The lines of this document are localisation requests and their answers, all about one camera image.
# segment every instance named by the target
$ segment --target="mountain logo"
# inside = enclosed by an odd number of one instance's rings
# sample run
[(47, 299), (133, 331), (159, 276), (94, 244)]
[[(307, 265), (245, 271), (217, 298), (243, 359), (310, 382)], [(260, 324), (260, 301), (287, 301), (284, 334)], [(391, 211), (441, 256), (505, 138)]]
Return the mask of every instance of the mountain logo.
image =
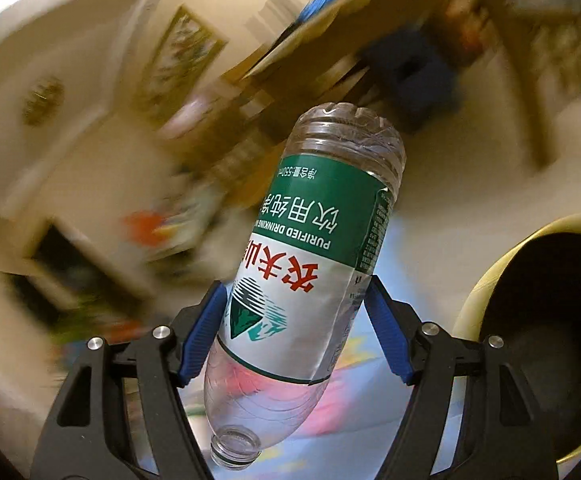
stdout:
[(230, 338), (244, 332), (251, 341), (266, 339), (286, 330), (283, 308), (274, 304), (253, 278), (242, 278), (230, 295)]

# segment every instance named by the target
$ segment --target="empty plastic bottle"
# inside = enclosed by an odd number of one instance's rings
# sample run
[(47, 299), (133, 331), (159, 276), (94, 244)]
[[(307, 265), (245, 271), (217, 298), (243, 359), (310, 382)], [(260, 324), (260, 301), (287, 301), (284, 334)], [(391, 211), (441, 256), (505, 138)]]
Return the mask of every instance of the empty plastic bottle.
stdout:
[(213, 460), (232, 470), (299, 428), (328, 384), (369, 284), (406, 155), (367, 108), (299, 118), (208, 357)]

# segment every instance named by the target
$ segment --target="painting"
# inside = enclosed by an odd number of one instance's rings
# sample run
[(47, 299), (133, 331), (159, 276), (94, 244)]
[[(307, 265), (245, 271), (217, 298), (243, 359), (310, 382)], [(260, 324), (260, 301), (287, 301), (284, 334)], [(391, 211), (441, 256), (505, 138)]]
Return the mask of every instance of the painting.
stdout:
[(154, 123), (167, 122), (225, 44), (186, 7), (179, 7), (146, 67), (138, 107)]

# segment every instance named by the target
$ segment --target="green and white label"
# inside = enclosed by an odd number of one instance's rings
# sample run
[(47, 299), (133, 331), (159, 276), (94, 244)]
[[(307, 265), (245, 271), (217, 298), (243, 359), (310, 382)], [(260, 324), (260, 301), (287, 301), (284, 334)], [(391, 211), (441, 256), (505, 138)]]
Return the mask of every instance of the green and white label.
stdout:
[(330, 377), (386, 234), (391, 193), (318, 155), (284, 158), (255, 223), (219, 342), (277, 380)]

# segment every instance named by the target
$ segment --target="wall decoration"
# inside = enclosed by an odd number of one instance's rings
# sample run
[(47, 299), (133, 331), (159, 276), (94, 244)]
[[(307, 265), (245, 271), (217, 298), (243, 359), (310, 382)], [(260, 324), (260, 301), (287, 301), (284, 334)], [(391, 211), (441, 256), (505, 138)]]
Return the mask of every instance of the wall decoration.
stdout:
[(22, 119), (28, 126), (41, 126), (64, 102), (64, 85), (56, 77), (40, 79), (29, 90)]
[(146, 67), (139, 108), (155, 123), (168, 121), (225, 44), (202, 20), (180, 7)]

